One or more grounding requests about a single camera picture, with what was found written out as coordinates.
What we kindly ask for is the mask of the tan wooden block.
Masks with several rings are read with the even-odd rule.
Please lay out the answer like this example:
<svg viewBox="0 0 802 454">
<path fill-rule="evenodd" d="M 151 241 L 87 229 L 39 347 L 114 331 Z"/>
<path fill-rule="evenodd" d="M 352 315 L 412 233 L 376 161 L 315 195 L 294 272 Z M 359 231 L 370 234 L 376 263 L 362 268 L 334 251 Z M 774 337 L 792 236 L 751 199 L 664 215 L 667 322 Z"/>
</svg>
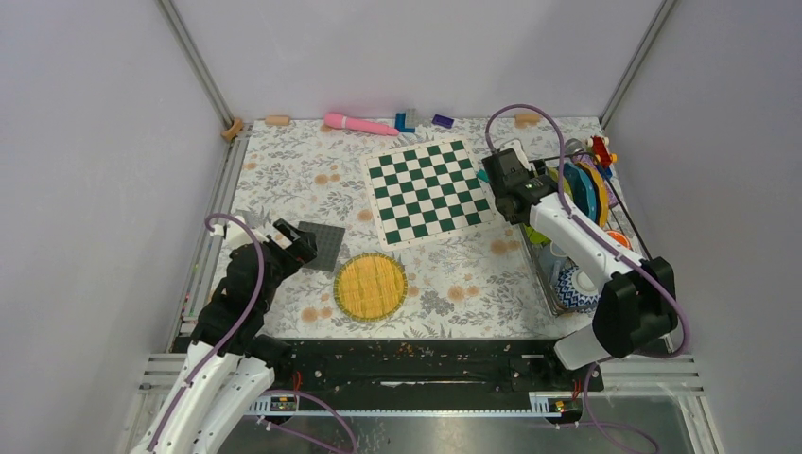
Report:
<svg viewBox="0 0 802 454">
<path fill-rule="evenodd" d="M 290 124 L 290 117 L 286 115 L 268 115 L 264 118 L 264 123 L 268 126 L 286 127 Z"/>
<path fill-rule="evenodd" d="M 514 116 L 514 122 L 518 128 L 526 128 L 528 126 L 537 125 L 542 119 L 540 113 L 517 113 Z"/>
</svg>

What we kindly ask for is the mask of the corner wooden block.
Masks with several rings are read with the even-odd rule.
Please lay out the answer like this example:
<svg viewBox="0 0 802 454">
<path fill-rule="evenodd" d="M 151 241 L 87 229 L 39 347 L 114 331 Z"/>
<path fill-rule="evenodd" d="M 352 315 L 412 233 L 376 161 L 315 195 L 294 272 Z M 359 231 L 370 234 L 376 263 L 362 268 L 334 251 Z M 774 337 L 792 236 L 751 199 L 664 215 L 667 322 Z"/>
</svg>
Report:
<svg viewBox="0 0 802 454">
<path fill-rule="evenodd" d="M 232 125 L 220 135 L 226 142 L 232 142 L 244 128 L 244 122 L 241 118 L 235 117 Z"/>
</svg>

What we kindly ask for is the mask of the grey block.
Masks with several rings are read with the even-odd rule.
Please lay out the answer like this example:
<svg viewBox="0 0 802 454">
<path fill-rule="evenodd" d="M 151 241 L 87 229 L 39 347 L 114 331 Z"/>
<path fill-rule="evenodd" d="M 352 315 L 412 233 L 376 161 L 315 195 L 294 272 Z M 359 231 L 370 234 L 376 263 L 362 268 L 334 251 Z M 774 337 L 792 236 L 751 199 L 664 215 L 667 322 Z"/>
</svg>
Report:
<svg viewBox="0 0 802 454">
<path fill-rule="evenodd" d="M 419 123 L 419 115 L 416 109 L 409 108 L 405 110 L 405 122 L 404 125 L 406 128 L 416 128 Z"/>
</svg>

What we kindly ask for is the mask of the woven bamboo tray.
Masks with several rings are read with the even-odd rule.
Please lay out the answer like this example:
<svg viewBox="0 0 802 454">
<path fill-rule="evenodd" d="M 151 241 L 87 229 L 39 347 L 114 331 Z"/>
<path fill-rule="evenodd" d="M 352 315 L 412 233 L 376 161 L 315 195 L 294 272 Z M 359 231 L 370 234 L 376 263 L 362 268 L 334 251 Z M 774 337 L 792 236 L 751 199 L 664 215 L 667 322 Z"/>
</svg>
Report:
<svg viewBox="0 0 802 454">
<path fill-rule="evenodd" d="M 363 253 L 348 260 L 337 272 L 333 294 L 339 309 L 358 322 L 389 318 L 405 302 L 408 277 L 393 257 Z"/>
</svg>

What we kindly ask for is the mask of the red yellow toy figure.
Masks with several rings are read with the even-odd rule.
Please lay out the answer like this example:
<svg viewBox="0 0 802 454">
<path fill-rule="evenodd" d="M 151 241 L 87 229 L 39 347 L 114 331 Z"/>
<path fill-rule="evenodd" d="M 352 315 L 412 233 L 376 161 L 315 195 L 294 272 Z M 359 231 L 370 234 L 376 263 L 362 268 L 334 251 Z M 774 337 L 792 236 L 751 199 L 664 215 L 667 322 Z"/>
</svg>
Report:
<svg viewBox="0 0 802 454">
<path fill-rule="evenodd" d="M 609 168 L 618 161 L 618 155 L 609 148 L 610 139 L 608 137 L 595 135 L 587 140 L 587 144 L 599 166 Z"/>
</svg>

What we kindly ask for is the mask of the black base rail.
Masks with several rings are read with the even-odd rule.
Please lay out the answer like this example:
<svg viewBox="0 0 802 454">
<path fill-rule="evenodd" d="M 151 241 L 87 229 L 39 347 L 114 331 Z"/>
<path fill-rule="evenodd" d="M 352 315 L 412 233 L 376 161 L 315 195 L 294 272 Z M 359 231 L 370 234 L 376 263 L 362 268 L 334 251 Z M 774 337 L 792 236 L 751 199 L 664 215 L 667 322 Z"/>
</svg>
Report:
<svg viewBox="0 0 802 454">
<path fill-rule="evenodd" d="M 254 340 L 242 353 L 275 367 L 271 388 L 336 410 L 527 410 L 533 393 L 600 392 L 600 372 L 567 369 L 551 340 Z"/>
</svg>

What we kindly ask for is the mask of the dark grey building baseplate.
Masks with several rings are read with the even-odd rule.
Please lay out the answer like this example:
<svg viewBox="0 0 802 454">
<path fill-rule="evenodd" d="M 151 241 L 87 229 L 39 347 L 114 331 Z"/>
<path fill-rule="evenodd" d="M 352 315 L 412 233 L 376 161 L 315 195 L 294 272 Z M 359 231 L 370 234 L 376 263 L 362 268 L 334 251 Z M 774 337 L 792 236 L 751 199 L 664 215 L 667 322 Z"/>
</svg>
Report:
<svg viewBox="0 0 802 454">
<path fill-rule="evenodd" d="M 345 235 L 343 227 L 301 221 L 299 229 L 316 237 L 317 257 L 305 264 L 307 269 L 333 272 Z"/>
</svg>

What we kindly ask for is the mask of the lime green plate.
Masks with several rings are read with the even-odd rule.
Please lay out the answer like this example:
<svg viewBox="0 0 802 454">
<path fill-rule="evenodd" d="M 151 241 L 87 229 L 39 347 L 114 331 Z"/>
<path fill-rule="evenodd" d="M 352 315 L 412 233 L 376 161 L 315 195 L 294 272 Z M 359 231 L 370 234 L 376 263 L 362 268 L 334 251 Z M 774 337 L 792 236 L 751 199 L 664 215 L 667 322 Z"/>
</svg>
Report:
<svg viewBox="0 0 802 454">
<path fill-rule="evenodd" d="M 545 246 L 550 243 L 550 239 L 547 236 L 536 231 L 529 225 L 524 226 L 524 234 L 529 242 L 533 245 Z"/>
</svg>

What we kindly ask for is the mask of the left tan wooden block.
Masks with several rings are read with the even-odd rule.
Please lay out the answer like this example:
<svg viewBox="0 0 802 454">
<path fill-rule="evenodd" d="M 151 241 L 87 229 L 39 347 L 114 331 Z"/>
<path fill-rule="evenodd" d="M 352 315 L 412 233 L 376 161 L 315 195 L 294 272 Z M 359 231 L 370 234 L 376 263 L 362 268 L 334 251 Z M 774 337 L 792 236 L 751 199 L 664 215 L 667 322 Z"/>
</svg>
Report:
<svg viewBox="0 0 802 454">
<path fill-rule="evenodd" d="M 290 124 L 290 117 L 286 115 L 268 115 L 264 118 L 264 123 L 268 126 L 286 127 Z"/>
</svg>

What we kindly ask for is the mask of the blue dotted plate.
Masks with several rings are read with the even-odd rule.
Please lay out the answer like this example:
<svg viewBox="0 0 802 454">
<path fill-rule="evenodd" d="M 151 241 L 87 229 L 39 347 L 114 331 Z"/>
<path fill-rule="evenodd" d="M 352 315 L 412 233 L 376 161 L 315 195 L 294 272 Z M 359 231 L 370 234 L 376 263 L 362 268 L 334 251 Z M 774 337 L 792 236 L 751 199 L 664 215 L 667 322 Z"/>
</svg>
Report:
<svg viewBox="0 0 802 454">
<path fill-rule="evenodd" d="M 598 219 L 598 202 L 596 189 L 590 176 L 579 166 L 571 162 L 562 164 L 562 170 L 571 188 L 574 204 L 593 221 Z"/>
</svg>

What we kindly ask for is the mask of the blue L-shaped block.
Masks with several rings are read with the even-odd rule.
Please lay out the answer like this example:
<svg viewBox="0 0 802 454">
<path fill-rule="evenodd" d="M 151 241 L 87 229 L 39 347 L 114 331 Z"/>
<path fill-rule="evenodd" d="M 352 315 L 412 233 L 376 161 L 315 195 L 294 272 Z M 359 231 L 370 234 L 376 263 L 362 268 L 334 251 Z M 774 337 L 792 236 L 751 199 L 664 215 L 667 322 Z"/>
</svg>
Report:
<svg viewBox="0 0 802 454">
<path fill-rule="evenodd" d="M 399 133 L 415 133 L 415 127 L 407 121 L 407 114 L 404 112 L 395 115 L 394 128 Z"/>
</svg>

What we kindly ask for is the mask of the green white chessboard mat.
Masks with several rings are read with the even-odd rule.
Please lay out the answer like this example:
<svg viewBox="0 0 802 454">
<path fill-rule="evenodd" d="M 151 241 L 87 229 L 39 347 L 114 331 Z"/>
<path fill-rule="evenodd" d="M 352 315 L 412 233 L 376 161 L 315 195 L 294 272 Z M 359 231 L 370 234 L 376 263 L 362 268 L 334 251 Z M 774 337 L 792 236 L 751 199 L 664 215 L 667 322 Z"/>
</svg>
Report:
<svg viewBox="0 0 802 454">
<path fill-rule="evenodd" d="M 377 237 L 387 252 L 499 225 L 467 140 L 446 137 L 360 158 Z"/>
</svg>

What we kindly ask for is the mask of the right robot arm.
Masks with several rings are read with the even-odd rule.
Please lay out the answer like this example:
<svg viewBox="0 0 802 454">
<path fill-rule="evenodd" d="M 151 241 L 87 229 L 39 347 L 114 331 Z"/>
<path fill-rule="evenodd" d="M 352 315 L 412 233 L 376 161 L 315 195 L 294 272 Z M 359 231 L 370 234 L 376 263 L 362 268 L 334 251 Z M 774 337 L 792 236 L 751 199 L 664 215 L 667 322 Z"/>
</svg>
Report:
<svg viewBox="0 0 802 454">
<path fill-rule="evenodd" d="M 600 295 L 591 325 L 558 340 L 555 356 L 544 361 L 548 385 L 564 390 L 579 378 L 580 368 L 625 358 L 677 327 L 673 270 L 664 259 L 647 260 L 620 245 L 561 192 L 557 181 L 526 168 L 513 149 L 481 163 L 504 219 L 549 238 Z"/>
</svg>

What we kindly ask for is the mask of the blue white patterned bowl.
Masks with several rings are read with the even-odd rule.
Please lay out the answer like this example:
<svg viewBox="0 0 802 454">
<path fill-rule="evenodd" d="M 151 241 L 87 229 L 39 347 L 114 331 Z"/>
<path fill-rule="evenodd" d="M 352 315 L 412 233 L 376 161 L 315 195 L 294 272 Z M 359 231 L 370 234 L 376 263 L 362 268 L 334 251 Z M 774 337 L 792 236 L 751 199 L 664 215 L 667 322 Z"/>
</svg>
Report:
<svg viewBox="0 0 802 454">
<path fill-rule="evenodd" d="M 577 266 L 563 268 L 554 285 L 557 304 L 566 311 L 587 311 L 601 299 L 596 285 Z"/>
</svg>

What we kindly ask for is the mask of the yellow dotted plate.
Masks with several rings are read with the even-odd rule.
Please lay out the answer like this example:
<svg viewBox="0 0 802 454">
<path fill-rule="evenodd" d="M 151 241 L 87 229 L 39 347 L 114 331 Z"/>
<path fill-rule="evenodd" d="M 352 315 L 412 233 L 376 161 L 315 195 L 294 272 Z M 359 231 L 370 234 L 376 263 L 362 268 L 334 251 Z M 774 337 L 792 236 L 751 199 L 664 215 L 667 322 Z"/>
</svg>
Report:
<svg viewBox="0 0 802 454">
<path fill-rule="evenodd" d="M 597 223 L 600 227 L 605 227 L 610 217 L 609 191 L 606 187 L 603 176 L 594 166 L 590 166 L 589 172 L 594 181 L 594 184 L 597 187 L 596 193 L 599 202 Z"/>
</svg>

